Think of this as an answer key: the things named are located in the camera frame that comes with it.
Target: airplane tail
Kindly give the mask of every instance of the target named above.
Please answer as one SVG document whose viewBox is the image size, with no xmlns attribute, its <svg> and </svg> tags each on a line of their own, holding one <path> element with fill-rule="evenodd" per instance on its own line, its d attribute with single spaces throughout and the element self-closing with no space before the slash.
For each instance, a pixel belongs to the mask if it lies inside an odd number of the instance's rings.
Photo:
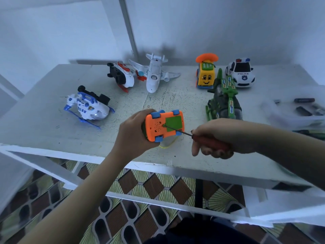
<svg viewBox="0 0 325 244">
<path fill-rule="evenodd" d="M 146 57 L 149 59 L 149 60 L 152 60 L 152 59 L 158 59 L 158 60 L 161 60 L 161 62 L 168 62 L 168 59 L 165 59 L 165 55 L 163 55 L 162 57 L 161 56 L 156 56 L 154 55 L 153 53 L 150 55 L 150 54 L 146 54 Z"/>
</svg>

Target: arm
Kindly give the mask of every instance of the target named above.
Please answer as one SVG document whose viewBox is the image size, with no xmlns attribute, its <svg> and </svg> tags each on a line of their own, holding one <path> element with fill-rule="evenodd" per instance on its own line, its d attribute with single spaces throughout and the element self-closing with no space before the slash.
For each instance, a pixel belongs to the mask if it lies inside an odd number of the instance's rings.
<svg viewBox="0 0 325 244">
<path fill-rule="evenodd" d="M 123 122 L 114 147 L 103 162 L 19 244 L 79 243 L 96 208 L 124 166 L 159 145 L 146 140 L 141 130 L 145 117 L 154 111 L 137 112 Z"/>
<path fill-rule="evenodd" d="M 193 142 L 193 156 L 200 149 L 204 155 L 223 159 L 230 158 L 233 152 L 258 152 L 325 190 L 325 142 L 321 140 L 265 124 L 224 118 L 209 121 L 192 133 L 214 135 L 217 139 L 232 144 L 233 148 L 224 153 Z"/>
</svg>

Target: patterned floor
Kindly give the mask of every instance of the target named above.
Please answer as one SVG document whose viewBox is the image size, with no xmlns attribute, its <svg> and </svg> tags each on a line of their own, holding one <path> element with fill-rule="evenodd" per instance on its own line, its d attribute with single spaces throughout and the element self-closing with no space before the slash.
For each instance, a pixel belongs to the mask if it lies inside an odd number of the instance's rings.
<svg viewBox="0 0 325 244">
<path fill-rule="evenodd" d="M 51 158 L 68 170 L 75 161 Z M 85 179 L 96 164 L 85 163 L 78 176 Z M 34 171 L 0 215 L 0 243 L 17 243 L 26 233 L 50 213 L 70 190 L 63 183 Z M 195 179 L 180 176 L 124 169 L 110 191 L 194 206 Z M 208 209 L 232 212 L 245 206 L 242 186 L 216 181 L 203 181 L 203 206 Z M 191 213 L 169 208 L 105 197 L 89 222 L 82 244 L 142 243 L 176 226 Z M 315 243 L 293 224 L 274 228 L 234 224 L 235 228 L 263 244 Z"/>
</svg>

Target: tabletop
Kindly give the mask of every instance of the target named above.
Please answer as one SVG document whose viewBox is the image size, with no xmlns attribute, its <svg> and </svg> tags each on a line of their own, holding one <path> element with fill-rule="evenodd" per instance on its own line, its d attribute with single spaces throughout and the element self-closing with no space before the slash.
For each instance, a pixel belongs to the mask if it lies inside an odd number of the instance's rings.
<svg viewBox="0 0 325 244">
<path fill-rule="evenodd" d="M 217 66 L 216 69 L 219 67 L 224 71 L 225 66 Z M 146 108 L 182 110 L 185 131 L 188 132 L 205 123 L 205 105 L 213 94 L 195 87 L 197 66 L 166 66 L 164 69 L 181 73 L 181 76 L 169 82 L 161 81 L 157 92 L 150 94 L 146 90 L 146 82 L 138 80 L 134 87 L 129 88 L 129 93 L 123 92 L 113 78 L 107 77 L 109 67 L 106 65 L 57 65 L 2 117 L 0 143 L 8 145 L 8 151 L 101 163 L 114 145 L 120 123 L 136 111 Z M 238 89 L 237 97 L 243 119 L 258 123 L 268 124 L 260 110 L 260 103 L 268 90 L 292 85 L 317 85 L 299 65 L 255 66 L 254 74 L 255 85 Z M 111 98 L 109 106 L 116 112 L 96 122 L 101 130 L 79 122 L 63 110 L 67 96 L 77 93 L 80 85 L 97 95 L 102 93 Z M 191 143 L 189 136 L 181 135 L 168 149 L 151 149 L 135 161 L 309 185 L 284 173 L 274 161 L 260 154 L 235 154 L 229 160 L 202 154 L 193 157 Z"/>
</svg>

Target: forearm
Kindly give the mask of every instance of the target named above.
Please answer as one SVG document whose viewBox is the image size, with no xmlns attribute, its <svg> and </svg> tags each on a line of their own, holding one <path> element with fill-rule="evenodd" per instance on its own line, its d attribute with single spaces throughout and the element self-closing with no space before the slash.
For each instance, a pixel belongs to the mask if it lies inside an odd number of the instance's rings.
<svg viewBox="0 0 325 244">
<path fill-rule="evenodd" d="M 258 153 L 325 190 L 325 142 L 266 125 L 259 132 Z"/>
<path fill-rule="evenodd" d="M 109 154 L 54 211 L 20 243 L 79 243 L 95 210 L 126 161 Z"/>
</svg>

